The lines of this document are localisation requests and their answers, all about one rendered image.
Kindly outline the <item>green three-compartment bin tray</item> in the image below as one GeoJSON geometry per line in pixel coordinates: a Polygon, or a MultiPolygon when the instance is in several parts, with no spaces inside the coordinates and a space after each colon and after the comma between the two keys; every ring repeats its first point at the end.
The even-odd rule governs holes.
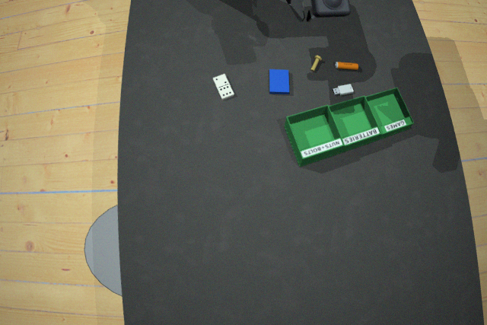
{"type": "Polygon", "coordinates": [[[287,116],[284,127],[302,167],[406,131],[413,123],[393,88],[287,116]]]}

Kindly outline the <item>white domino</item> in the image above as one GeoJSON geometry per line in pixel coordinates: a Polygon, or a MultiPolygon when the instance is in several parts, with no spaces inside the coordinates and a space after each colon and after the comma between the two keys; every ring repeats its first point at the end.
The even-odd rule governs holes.
{"type": "Polygon", "coordinates": [[[234,92],[232,91],[225,74],[213,78],[213,81],[216,85],[216,88],[218,89],[222,100],[234,96],[234,92]]]}

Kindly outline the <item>orange aa battery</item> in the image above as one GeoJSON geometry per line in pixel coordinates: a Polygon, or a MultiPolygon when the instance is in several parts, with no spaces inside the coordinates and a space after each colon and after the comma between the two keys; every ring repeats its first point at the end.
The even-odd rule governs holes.
{"type": "Polygon", "coordinates": [[[336,69],[358,70],[358,63],[336,62],[335,67],[336,69]]]}

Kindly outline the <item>yellow bolt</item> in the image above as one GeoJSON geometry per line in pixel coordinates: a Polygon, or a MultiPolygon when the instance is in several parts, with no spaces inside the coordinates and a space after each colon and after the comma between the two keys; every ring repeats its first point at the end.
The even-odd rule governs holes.
{"type": "Polygon", "coordinates": [[[315,68],[317,67],[318,62],[321,61],[321,57],[320,56],[315,56],[314,58],[315,58],[315,61],[314,61],[313,66],[311,68],[311,71],[312,72],[314,72],[315,68]]]}

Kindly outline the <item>white usb stick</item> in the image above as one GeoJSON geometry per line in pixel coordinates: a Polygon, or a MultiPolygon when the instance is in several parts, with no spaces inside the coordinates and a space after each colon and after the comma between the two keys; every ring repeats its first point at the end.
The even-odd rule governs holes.
{"type": "Polygon", "coordinates": [[[337,88],[333,88],[333,93],[334,95],[339,94],[339,95],[344,95],[344,94],[351,94],[353,93],[353,89],[351,84],[346,84],[342,86],[338,86],[337,88]]]}

